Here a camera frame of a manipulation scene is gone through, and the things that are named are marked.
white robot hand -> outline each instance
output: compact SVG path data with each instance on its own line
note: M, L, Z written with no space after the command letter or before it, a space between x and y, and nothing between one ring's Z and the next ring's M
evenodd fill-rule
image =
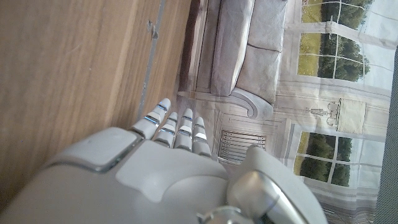
M0 223L326 223L311 191L263 149L249 147L229 177L192 110L158 130L169 109L164 99L130 131L108 128L56 155Z

wood grain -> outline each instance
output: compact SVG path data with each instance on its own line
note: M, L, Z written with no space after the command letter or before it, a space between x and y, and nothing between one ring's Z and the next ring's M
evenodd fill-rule
M165 2L143 115L153 109L154 105L148 102L159 102L167 97L172 100L172 104L176 104L173 93L190 5L191 1L187 0ZM184 30L184 32L171 32L171 30Z
M159 4L0 2L0 210L69 144L132 124L152 41L147 21ZM146 106L171 97L189 4L166 1Z

gray sofa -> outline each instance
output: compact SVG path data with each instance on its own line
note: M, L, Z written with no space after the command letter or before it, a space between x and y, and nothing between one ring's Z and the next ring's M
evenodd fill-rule
M197 99L243 106L252 119L272 116L286 3L209 0Z

sky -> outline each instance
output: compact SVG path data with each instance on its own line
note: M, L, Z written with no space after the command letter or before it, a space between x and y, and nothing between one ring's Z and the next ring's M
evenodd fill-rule
M351 162L381 166L384 155L384 143L363 139L352 140ZM365 165L350 167L350 187L379 187L381 168Z
M396 10L391 9L398 9L398 1L374 0L361 32L397 41L398 14ZM370 71L364 78L365 85L391 90L395 50L364 44L363 53L370 64L379 65L370 65Z

grass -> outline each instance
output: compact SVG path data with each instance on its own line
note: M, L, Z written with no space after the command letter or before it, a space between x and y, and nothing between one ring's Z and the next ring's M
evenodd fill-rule
M309 0L309 4L321 3L322 0ZM321 22L321 4L302 6L302 22ZM321 34L302 34L300 41L300 54L319 54ZM318 76L318 56L300 55L298 57L299 75Z
M298 145L297 153L306 154L308 147L308 140L310 140L310 133L302 132L300 137L300 144ZM301 163L303 163L304 157L296 156L294 160L294 174L300 175Z

